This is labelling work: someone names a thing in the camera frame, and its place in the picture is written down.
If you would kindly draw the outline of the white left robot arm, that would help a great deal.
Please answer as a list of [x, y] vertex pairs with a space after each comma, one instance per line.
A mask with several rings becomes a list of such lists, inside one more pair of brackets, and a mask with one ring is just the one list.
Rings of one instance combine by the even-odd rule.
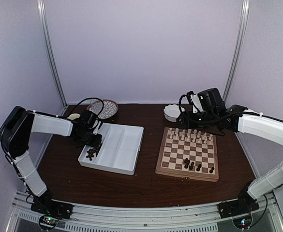
[[47, 192], [30, 157], [30, 139], [34, 133], [71, 137], [78, 145], [98, 147], [102, 135], [98, 129], [102, 120], [89, 110], [68, 117], [56, 116], [16, 106], [0, 128], [0, 143], [8, 161], [20, 179], [37, 197]]

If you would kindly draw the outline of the right aluminium frame post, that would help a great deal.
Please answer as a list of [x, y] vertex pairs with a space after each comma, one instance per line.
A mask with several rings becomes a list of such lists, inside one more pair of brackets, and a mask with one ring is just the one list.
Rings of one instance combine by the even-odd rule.
[[231, 66], [229, 69], [229, 74], [227, 77], [224, 93], [223, 93], [223, 101], [227, 102], [228, 96], [231, 92], [232, 84], [234, 78], [236, 76], [237, 67], [240, 59], [241, 49], [244, 43], [245, 34], [247, 30], [248, 18], [249, 18], [249, 11], [250, 11], [250, 1], [243, 0], [242, 1], [242, 9], [240, 14], [239, 26], [238, 26], [238, 34], [236, 38], [236, 44], [234, 48], [234, 53], [232, 57]]

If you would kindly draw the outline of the dark chess piece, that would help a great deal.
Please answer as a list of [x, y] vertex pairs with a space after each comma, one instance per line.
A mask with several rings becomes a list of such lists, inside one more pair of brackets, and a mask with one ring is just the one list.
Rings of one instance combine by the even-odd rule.
[[187, 169], [189, 167], [190, 160], [189, 159], [185, 159], [184, 164], [185, 164], [184, 168]]

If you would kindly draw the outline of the dark pawn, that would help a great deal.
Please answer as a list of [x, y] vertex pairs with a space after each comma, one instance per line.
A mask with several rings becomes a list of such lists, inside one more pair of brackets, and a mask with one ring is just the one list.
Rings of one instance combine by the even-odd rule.
[[189, 166], [189, 170], [192, 170], [194, 167], [194, 162], [191, 163], [191, 165]]

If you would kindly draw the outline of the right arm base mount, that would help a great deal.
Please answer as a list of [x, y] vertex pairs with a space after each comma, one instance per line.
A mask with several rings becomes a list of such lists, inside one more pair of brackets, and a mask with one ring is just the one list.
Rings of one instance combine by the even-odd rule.
[[219, 203], [218, 210], [221, 218], [234, 217], [242, 214], [248, 214], [259, 209], [259, 204], [248, 193], [248, 182], [238, 194], [238, 198], [232, 201], [223, 201]]

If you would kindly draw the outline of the clear drinking glass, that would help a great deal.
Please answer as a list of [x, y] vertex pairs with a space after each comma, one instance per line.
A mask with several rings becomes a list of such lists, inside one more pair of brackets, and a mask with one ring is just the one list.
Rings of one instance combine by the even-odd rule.
[[100, 111], [102, 110], [103, 106], [104, 104], [101, 99], [93, 99], [93, 100], [90, 100], [89, 110], [98, 115]]

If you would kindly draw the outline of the cream ribbed mug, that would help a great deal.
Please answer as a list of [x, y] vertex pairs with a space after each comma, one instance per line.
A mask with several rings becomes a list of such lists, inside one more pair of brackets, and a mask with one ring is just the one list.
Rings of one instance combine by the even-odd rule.
[[80, 117], [80, 114], [78, 114], [78, 113], [73, 113], [73, 114], [70, 114], [68, 117], [67, 117], [67, 119], [69, 119], [69, 120], [75, 120], [75, 119], [77, 119], [77, 118], [79, 118]]

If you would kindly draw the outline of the aluminium frame post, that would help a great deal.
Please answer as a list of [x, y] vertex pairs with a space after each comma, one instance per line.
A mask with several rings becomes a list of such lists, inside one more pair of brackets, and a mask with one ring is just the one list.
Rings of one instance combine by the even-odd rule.
[[234, 48], [234, 53], [232, 57], [231, 66], [229, 69], [229, 74], [227, 77], [224, 93], [223, 93], [223, 101], [227, 102], [228, 96], [231, 92], [232, 84], [234, 78], [236, 76], [237, 67], [240, 59], [241, 49], [244, 43], [245, 34], [247, 30], [248, 18], [249, 18], [249, 11], [250, 11], [250, 1], [243, 0], [242, 1], [242, 9], [240, 14], [239, 26], [238, 26], [238, 34], [236, 38], [236, 44]]
[[46, 46], [47, 57], [48, 57], [48, 62], [50, 65], [51, 73], [52, 73], [52, 76], [55, 82], [57, 93], [60, 97], [61, 104], [64, 108], [66, 108], [68, 104], [64, 96], [62, 84], [61, 84], [58, 69], [56, 66], [54, 52], [52, 49], [51, 38], [50, 38], [50, 33], [49, 33], [49, 28], [48, 28], [48, 23], [47, 23], [47, 16], [46, 16], [46, 11], [45, 11], [45, 1], [37, 0], [37, 7], [38, 7], [38, 14], [39, 14], [39, 18], [41, 21], [43, 34], [44, 34], [45, 46]]

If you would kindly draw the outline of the white scalloped bowl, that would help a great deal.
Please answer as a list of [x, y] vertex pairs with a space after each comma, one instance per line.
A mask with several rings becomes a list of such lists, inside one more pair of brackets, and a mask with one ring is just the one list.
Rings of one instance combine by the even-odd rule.
[[164, 117], [170, 122], [176, 122], [180, 116], [179, 106], [177, 104], [169, 104], [163, 109]]

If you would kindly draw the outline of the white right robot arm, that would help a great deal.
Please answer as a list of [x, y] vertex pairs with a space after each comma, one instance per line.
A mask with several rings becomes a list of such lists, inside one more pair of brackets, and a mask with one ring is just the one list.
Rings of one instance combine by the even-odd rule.
[[[283, 120], [234, 104], [226, 107], [217, 88], [195, 94], [189, 91], [179, 98], [177, 120], [185, 129], [216, 128], [254, 137], [258, 141], [283, 147]], [[235, 201], [235, 210], [245, 213], [253, 201], [283, 185], [283, 160], [249, 183]]]

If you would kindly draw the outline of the aluminium front rail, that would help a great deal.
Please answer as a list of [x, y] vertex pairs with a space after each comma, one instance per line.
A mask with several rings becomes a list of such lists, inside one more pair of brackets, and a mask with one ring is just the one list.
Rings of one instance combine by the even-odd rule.
[[[44, 232], [42, 214], [30, 210], [24, 194], [17, 193], [4, 232]], [[163, 208], [116, 208], [72, 204], [70, 219], [59, 220], [51, 232], [283, 232], [283, 217], [273, 194], [258, 200], [260, 208], [248, 215], [222, 218], [218, 204]], [[248, 230], [238, 229], [236, 219], [252, 216]]]

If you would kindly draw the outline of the patterned ceramic plate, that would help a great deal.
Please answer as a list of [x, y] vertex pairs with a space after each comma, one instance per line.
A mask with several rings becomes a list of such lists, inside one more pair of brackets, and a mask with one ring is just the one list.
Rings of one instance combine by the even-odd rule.
[[118, 111], [118, 105], [116, 102], [112, 100], [103, 100], [104, 106], [100, 113], [97, 115], [99, 119], [108, 119], [112, 116], [114, 116]]

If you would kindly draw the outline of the wooden chessboard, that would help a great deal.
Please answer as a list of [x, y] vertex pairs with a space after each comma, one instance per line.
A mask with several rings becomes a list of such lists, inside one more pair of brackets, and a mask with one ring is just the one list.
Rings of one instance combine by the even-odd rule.
[[[209, 145], [208, 141], [209, 135], [211, 133], [207, 133], [207, 144], [204, 144], [204, 132], [201, 132], [200, 138], [202, 139], [202, 143], [197, 142], [197, 135], [196, 141], [195, 143], [193, 143], [193, 129], [189, 142], [186, 141], [186, 137], [188, 137], [188, 129], [185, 132], [183, 141], [180, 139], [183, 129], [178, 128], [178, 140], [174, 140], [176, 128], [172, 128], [173, 139], [169, 138], [169, 129], [170, 128], [168, 127], [164, 129], [155, 172], [161, 175], [180, 177], [185, 179], [217, 182], [219, 179], [219, 167], [216, 136], [213, 135], [213, 145]], [[184, 168], [185, 159], [190, 160], [189, 166], [192, 162], [194, 162], [194, 167], [192, 170], [189, 170], [189, 167], [187, 169]], [[196, 169], [199, 164], [202, 164], [202, 167], [200, 171], [197, 172]], [[209, 170], [212, 167], [215, 168], [214, 173], [210, 174]]]

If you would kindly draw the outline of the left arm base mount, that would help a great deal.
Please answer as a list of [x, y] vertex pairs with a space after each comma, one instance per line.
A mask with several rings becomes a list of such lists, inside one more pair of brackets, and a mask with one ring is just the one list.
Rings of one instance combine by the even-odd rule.
[[73, 205], [70, 203], [58, 202], [52, 199], [52, 193], [49, 189], [40, 197], [32, 194], [33, 203], [31, 210], [40, 214], [52, 216], [59, 219], [70, 219]]

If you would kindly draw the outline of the white plastic compartment tray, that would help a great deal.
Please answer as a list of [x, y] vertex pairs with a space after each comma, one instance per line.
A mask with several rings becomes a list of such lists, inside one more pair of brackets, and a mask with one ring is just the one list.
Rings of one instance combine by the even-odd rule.
[[80, 153], [81, 166], [118, 174], [133, 175], [141, 148], [144, 128], [104, 123], [98, 130], [102, 135], [102, 146], [97, 155], [90, 158], [86, 145]]

